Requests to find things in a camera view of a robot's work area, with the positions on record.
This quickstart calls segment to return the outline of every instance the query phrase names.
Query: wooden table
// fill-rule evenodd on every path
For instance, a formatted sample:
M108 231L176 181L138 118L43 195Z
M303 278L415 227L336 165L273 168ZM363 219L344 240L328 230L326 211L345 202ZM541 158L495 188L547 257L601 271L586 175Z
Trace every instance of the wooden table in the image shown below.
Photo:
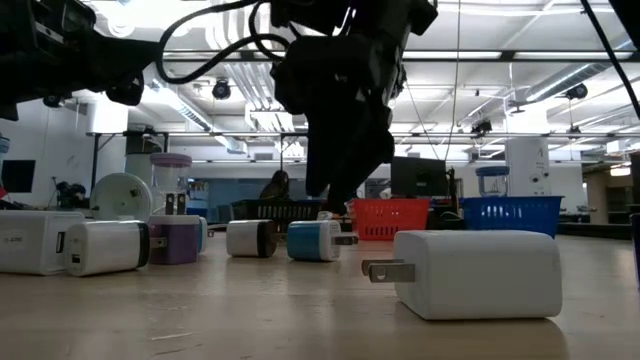
M0 359L640 359L629 242L559 238L562 314L425 322L370 284L361 243L335 263L231 259L89 278L0 275Z

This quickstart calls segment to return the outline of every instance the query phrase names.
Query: plastic basket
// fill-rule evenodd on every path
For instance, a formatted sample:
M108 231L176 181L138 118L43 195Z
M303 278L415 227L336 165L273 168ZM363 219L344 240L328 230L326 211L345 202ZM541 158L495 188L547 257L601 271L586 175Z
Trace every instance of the plastic basket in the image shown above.
M553 238L558 230L562 196L466 198L469 230L525 230Z
M234 220L273 220L280 233L294 221L316 220L321 201L242 200L231 204Z
M353 202L360 240L391 241L398 231L427 227L429 199L356 199Z

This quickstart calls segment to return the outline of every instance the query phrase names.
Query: person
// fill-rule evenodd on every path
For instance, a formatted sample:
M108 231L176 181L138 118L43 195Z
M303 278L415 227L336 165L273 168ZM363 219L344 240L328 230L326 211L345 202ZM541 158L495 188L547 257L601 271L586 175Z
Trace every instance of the person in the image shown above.
M284 170L276 171L271 182L262 189L260 200L289 200L289 174Z

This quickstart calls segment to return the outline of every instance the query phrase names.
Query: computer monitor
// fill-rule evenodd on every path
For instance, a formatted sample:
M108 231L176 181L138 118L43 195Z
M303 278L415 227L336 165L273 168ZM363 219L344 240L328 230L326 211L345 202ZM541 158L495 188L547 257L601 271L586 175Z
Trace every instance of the computer monitor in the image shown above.
M2 185L8 193L30 193L36 170L35 160L5 160Z
M445 161L394 157L391 162L391 194L396 197L448 196Z

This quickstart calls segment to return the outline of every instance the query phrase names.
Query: red basket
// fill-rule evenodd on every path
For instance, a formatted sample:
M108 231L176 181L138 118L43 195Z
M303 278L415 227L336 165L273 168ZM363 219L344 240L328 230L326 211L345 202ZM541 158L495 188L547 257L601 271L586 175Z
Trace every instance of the red basket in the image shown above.
M353 210L360 240L392 241L398 231L426 229L429 199L356 199Z

